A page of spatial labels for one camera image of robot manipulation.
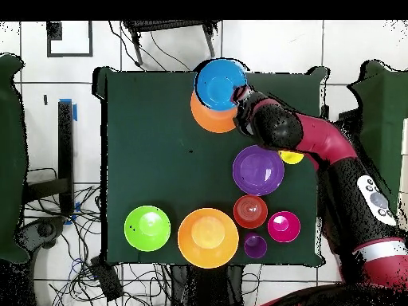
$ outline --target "red robot arm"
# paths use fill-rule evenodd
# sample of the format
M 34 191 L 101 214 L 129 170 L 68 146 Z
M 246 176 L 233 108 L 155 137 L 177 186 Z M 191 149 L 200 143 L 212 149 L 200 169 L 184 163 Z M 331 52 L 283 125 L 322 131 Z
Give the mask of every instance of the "red robot arm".
M 346 284 L 408 286 L 408 250 L 395 216 L 350 140 L 331 122 L 306 116 L 246 86 L 235 91 L 237 129 L 271 150 L 298 151 L 313 162 L 326 191 L 324 232 L 335 245 Z

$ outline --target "floor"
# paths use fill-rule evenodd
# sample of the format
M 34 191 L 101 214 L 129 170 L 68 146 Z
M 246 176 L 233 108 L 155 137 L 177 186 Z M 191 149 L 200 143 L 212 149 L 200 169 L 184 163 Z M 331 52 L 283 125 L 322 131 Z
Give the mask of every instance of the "floor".
M 62 22 L 63 38 L 52 41 L 52 53 L 88 53 L 87 22 Z M 14 80 L 22 94 L 25 107 L 29 147 L 29 168 L 52 167 L 57 169 L 57 102 L 71 98 L 77 104 L 77 121 L 74 122 L 75 190 L 100 182 L 100 102 L 91 94 L 92 71 L 108 65 L 114 69 L 138 70 L 131 57 L 136 58 L 132 43 L 120 30 L 120 22 L 92 22 L 93 57 L 47 57 L 45 22 L 0 22 L 0 53 L 14 53 L 22 57 L 25 66 Z M 379 59 L 394 69 L 408 67 L 408 23 L 405 21 L 223 21 L 218 24 L 213 45 L 216 57 L 234 57 L 243 61 L 253 72 L 305 73 L 311 67 L 324 65 L 331 70 L 325 102 L 330 106 L 330 119 L 336 120 L 340 112 L 357 108 L 357 100 L 346 88 L 357 80 L 359 67 L 371 59 Z M 206 39 L 201 27 L 171 29 L 153 33 L 155 43 L 165 52 L 178 58 L 193 69 L 208 59 Z M 143 33 L 141 45 L 143 67 L 161 70 L 155 58 L 166 70 L 185 70 L 185 66 L 158 49 L 149 33 Z M 403 157 L 408 147 L 403 147 Z M 33 171 L 29 179 L 52 178 L 52 171 Z M 402 190 L 401 199 L 408 196 L 408 187 Z M 79 193 L 76 202 L 84 198 Z M 98 211 L 93 198 L 86 209 Z M 27 217 L 38 216 L 32 210 Z M 100 224 L 92 224 L 87 236 L 90 257 L 100 251 Z M 73 225 L 65 225 L 64 233 L 70 251 L 78 257 L 77 232 Z M 339 281 L 334 257 L 325 240 L 321 253 L 326 264 L 319 268 L 303 266 L 247 265 L 244 276 L 245 306 L 257 306 L 298 289 Z M 35 289 L 39 306 L 51 306 L 56 297 L 50 287 L 66 284 L 73 261 L 67 243 L 59 238 L 57 244 L 42 249 L 35 268 Z M 157 294 L 158 281 L 151 265 L 123 265 L 118 268 L 121 282 L 129 294 Z M 91 294 L 100 294 L 94 288 Z M 65 300 L 67 306 L 91 306 L 89 302 Z M 125 296 L 115 302 L 96 300 L 94 306 L 142 306 Z M 163 292 L 152 300 L 154 306 L 164 306 Z

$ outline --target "dark green table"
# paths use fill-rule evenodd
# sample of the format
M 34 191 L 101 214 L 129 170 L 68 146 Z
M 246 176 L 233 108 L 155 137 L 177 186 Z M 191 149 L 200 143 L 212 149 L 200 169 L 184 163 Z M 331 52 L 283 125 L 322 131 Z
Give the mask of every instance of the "dark green table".
M 320 83 L 324 67 L 308 74 L 248 73 L 248 81 L 262 92 L 272 92 L 304 114 L 320 114 Z M 177 231 L 193 210 L 213 207 L 233 218 L 233 204 L 244 193 L 235 185 L 232 165 L 249 138 L 233 130 L 214 134 L 201 128 L 190 112 L 195 73 L 115 72 L 98 68 L 93 93 L 101 99 L 103 138 L 108 142 L 101 168 L 107 185 L 107 260 L 185 264 L 179 252 Z M 285 165 L 284 180 L 273 193 L 263 196 L 269 217 L 280 210 L 295 213 L 301 222 L 298 238 L 288 244 L 275 242 L 266 225 L 257 229 L 268 242 L 259 260 L 245 255 L 238 226 L 239 248 L 230 264 L 290 264 L 318 266 L 315 254 L 316 177 L 312 163 Z M 167 213 L 171 236 L 161 249 L 144 253 L 132 248 L 124 236 L 124 220 L 137 206 L 153 205 Z

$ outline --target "green bowl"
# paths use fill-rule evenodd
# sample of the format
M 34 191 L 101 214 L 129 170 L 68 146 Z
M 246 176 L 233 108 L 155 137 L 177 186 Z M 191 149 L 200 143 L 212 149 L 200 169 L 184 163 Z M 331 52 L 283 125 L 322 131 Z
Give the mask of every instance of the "green bowl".
M 156 206 L 140 206 L 126 217 L 124 236 L 139 251 L 160 249 L 170 237 L 169 217 Z

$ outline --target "large orange bowl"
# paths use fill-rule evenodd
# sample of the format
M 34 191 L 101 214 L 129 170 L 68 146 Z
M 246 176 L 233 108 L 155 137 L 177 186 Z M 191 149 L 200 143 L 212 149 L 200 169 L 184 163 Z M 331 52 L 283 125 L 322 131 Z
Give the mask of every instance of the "large orange bowl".
M 190 105 L 194 119 L 207 131 L 221 134 L 235 128 L 233 117 L 237 115 L 237 108 L 224 112 L 216 112 L 203 105 L 195 95 L 195 92 L 191 94 Z
M 226 264 L 238 248 L 238 230 L 220 210 L 193 211 L 178 229 L 178 247 L 192 265 L 213 269 Z

